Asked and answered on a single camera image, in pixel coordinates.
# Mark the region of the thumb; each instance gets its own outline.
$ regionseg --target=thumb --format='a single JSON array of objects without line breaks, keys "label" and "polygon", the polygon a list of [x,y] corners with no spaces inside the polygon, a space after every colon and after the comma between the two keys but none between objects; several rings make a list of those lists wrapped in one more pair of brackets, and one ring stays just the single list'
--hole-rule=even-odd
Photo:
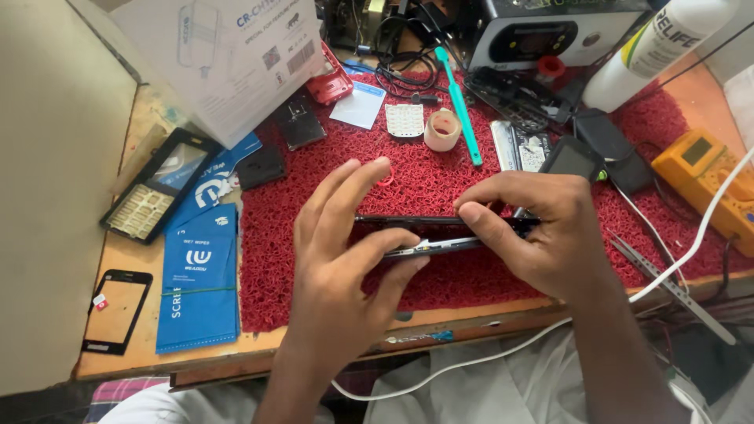
[{"label": "thumb", "polygon": [[418,257],[398,263],[382,278],[369,305],[373,322],[388,325],[393,321],[403,290],[411,278],[429,263],[429,257]]},{"label": "thumb", "polygon": [[471,231],[506,263],[509,263],[509,260],[514,262],[515,258],[521,257],[532,248],[495,212],[475,201],[464,203],[458,209],[458,215]]}]

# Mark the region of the red mat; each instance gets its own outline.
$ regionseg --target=red mat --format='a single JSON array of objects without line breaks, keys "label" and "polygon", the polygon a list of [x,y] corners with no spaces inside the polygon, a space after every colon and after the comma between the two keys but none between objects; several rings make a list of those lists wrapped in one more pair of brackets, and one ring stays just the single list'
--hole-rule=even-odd
[{"label": "red mat", "polygon": [[[372,75],[354,79],[376,85]],[[443,75],[440,84],[446,86]],[[447,94],[437,92],[450,108]],[[405,103],[387,96],[385,103]],[[426,118],[440,107],[425,106]],[[327,138],[290,152],[279,131],[269,120],[256,129],[259,139],[275,143],[284,153],[288,177],[243,193],[241,218],[243,262],[241,266],[241,320],[243,330],[270,331],[288,322],[293,289],[293,220],[317,184],[335,167],[349,158],[369,161],[389,157],[395,169],[394,182],[375,187],[362,203],[362,214],[452,215],[453,201],[469,186],[500,171],[489,122],[496,113],[486,106],[470,108],[484,165],[475,169],[468,157],[463,137],[450,152],[427,149],[422,138],[408,141],[387,132],[385,110],[380,111],[371,131],[329,119],[333,106],[315,106]],[[661,147],[673,142],[688,126],[675,100],[665,92],[628,106],[619,117],[621,129],[633,142],[651,140]],[[639,152],[653,158],[650,146]],[[602,226],[605,249],[626,287],[647,284],[644,277],[608,242],[607,228],[628,241],[654,264],[662,260],[639,218],[608,183],[597,183],[592,190]],[[691,246],[697,229],[668,210],[654,189],[635,196],[642,212],[653,222],[677,258]],[[681,212],[691,215],[682,202]],[[682,268],[686,278],[720,274],[725,241],[709,230],[699,253]],[[754,260],[731,252],[731,271],[754,269]],[[363,289],[374,289],[376,278]],[[414,277],[400,302],[400,310],[461,308],[543,296],[513,277],[491,251],[482,248],[439,255]]]}]

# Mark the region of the tape roll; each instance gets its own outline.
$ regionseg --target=tape roll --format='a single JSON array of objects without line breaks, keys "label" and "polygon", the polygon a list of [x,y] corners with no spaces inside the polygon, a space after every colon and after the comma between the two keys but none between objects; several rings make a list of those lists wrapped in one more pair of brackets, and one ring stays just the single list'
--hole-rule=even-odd
[{"label": "tape roll", "polygon": [[429,115],[425,127],[425,144],[435,152],[447,152],[455,147],[461,135],[461,121],[444,107]]}]

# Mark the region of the cardboard box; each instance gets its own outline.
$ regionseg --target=cardboard box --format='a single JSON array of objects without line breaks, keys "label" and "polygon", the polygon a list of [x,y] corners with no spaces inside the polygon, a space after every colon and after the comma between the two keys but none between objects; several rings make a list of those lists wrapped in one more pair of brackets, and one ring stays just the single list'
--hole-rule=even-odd
[{"label": "cardboard box", "polygon": [[311,0],[93,0],[230,149],[323,66]]}]

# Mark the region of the red cap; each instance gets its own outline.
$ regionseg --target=red cap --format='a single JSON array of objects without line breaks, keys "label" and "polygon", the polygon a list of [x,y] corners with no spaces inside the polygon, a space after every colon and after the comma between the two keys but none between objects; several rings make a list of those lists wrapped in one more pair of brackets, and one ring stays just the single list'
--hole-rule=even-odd
[{"label": "red cap", "polygon": [[537,61],[539,73],[557,78],[566,73],[566,65],[557,56],[543,56]]}]

